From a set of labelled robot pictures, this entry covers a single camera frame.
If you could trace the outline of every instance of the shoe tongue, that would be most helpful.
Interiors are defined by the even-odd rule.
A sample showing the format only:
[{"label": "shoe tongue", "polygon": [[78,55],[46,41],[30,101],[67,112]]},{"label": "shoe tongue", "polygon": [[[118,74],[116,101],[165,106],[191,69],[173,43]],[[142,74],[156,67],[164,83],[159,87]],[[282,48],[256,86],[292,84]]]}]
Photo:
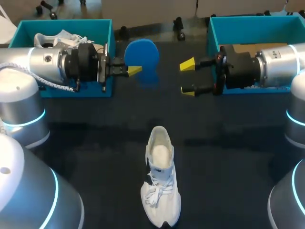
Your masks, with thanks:
[{"label": "shoe tongue", "polygon": [[149,160],[149,166],[151,168],[152,176],[161,182],[166,182],[170,175],[172,174],[173,165],[169,166],[168,168],[159,168],[155,166],[151,160]]}]

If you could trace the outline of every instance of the glowing blue light ring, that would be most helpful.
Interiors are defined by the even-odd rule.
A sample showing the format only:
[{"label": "glowing blue light ring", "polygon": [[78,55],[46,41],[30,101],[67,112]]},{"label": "glowing blue light ring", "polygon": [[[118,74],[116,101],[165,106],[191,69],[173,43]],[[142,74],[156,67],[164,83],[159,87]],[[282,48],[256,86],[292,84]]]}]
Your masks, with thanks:
[{"label": "glowing blue light ring", "polygon": [[300,161],[299,163],[297,163],[297,165],[295,166],[294,171],[292,172],[292,178],[291,178],[291,180],[292,180],[292,190],[293,190],[293,192],[294,192],[295,200],[296,200],[298,206],[300,207],[301,211],[302,211],[303,214],[305,215],[305,209],[304,209],[304,207],[303,207],[303,205],[302,205],[302,203],[301,203],[299,197],[297,196],[296,189],[295,189],[295,171],[296,171],[298,165],[301,163],[301,161]]},{"label": "glowing blue light ring", "polygon": [[52,207],[50,209],[50,212],[39,229],[44,229],[46,227],[46,225],[48,224],[48,222],[50,221],[50,219],[53,215],[53,212],[55,210],[57,199],[58,199],[58,180],[57,180],[57,177],[56,177],[56,174],[54,173],[54,171],[52,169],[51,169],[51,171],[55,178],[55,197],[54,197],[54,201],[53,201]]},{"label": "glowing blue light ring", "polygon": [[43,113],[36,119],[34,119],[33,121],[27,122],[27,123],[23,123],[23,124],[7,124],[5,122],[3,122],[7,127],[24,127],[26,125],[30,125],[33,124],[37,121],[39,121],[40,119],[42,119],[44,117],[44,115],[46,114],[46,110],[43,111]]},{"label": "glowing blue light ring", "polygon": [[292,117],[288,114],[288,110],[286,111],[286,114],[287,114],[287,117],[288,117],[291,121],[293,121],[294,123],[305,126],[305,123],[301,123],[301,122],[295,120],[294,118],[292,118]]}]

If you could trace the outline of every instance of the floor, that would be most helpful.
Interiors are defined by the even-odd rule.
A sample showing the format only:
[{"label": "floor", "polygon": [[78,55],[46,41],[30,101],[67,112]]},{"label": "floor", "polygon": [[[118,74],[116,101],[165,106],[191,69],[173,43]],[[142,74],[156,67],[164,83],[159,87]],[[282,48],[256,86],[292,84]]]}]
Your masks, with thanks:
[{"label": "floor", "polygon": [[[81,6],[78,0],[65,0],[63,5],[58,6],[58,0],[46,0],[54,7],[59,19],[103,19],[102,1],[87,0],[86,6]],[[21,20],[49,20],[49,11],[43,8],[44,14],[38,17],[35,13],[35,7],[38,6],[40,0],[0,0],[0,5],[6,11],[15,25]],[[206,36],[206,25],[203,20],[193,17],[183,21],[186,40],[200,41]],[[134,36],[133,39],[148,38],[152,41],[177,41],[177,36],[173,33],[173,24],[164,23],[158,27],[158,32],[154,35]]]}]

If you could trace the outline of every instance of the cable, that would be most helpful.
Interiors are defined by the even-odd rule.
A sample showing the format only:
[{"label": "cable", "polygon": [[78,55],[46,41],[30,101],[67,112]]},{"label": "cable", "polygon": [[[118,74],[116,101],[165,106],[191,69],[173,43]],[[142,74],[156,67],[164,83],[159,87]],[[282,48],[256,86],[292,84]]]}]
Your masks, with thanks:
[{"label": "cable", "polygon": [[1,63],[0,64],[0,70],[3,69],[3,68],[8,68],[8,67],[12,67],[12,68],[15,68],[16,70],[19,70],[20,72],[26,73],[26,74],[34,77],[37,81],[39,81],[39,82],[41,82],[41,83],[43,83],[47,86],[57,88],[57,89],[60,89],[60,90],[64,90],[64,91],[75,92],[75,89],[72,88],[72,87],[62,86],[62,85],[59,85],[59,84],[55,84],[55,83],[51,83],[49,81],[46,81],[45,79],[39,77],[38,75],[30,72],[28,69],[26,69],[24,67],[21,67],[20,65],[17,65],[15,63]]},{"label": "cable", "polygon": [[10,18],[8,17],[8,15],[6,14],[6,12],[4,11],[4,9],[2,8],[1,5],[0,5],[0,11],[1,11],[1,13],[3,14],[3,16],[4,16],[7,20],[9,20],[9,21],[11,22]]}]

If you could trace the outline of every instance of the blue sponge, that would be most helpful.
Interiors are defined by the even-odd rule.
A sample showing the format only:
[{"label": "blue sponge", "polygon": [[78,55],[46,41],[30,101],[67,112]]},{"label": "blue sponge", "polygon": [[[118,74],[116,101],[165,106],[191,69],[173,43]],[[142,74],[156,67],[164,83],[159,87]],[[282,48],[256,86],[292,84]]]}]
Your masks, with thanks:
[{"label": "blue sponge", "polygon": [[142,71],[137,73],[136,78],[145,86],[158,83],[156,68],[159,59],[156,45],[148,39],[131,42],[125,50],[124,61],[127,66],[142,66]]}]

